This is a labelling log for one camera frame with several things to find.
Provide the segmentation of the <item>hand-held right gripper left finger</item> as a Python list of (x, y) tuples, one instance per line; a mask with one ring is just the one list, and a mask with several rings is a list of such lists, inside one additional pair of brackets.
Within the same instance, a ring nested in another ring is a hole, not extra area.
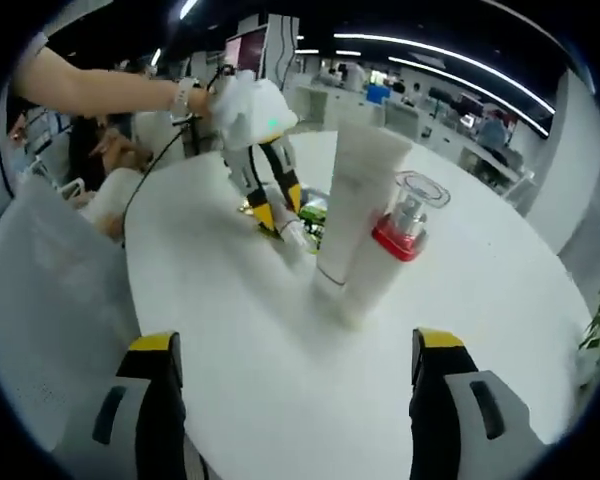
[(89, 479), (185, 479), (180, 335), (134, 340), (90, 398)]

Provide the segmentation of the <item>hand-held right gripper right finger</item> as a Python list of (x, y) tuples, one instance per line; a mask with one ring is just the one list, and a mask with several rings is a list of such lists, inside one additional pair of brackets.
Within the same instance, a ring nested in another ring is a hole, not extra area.
[(529, 408), (447, 331), (413, 330), (412, 479), (518, 479), (534, 461)]

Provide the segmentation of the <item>person's left hand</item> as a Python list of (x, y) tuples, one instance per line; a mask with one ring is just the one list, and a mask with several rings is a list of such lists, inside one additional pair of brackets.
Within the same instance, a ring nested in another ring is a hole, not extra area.
[(187, 108), (193, 115), (210, 119), (218, 98), (219, 95), (214, 89), (209, 91), (201, 87), (192, 87), (187, 95)]

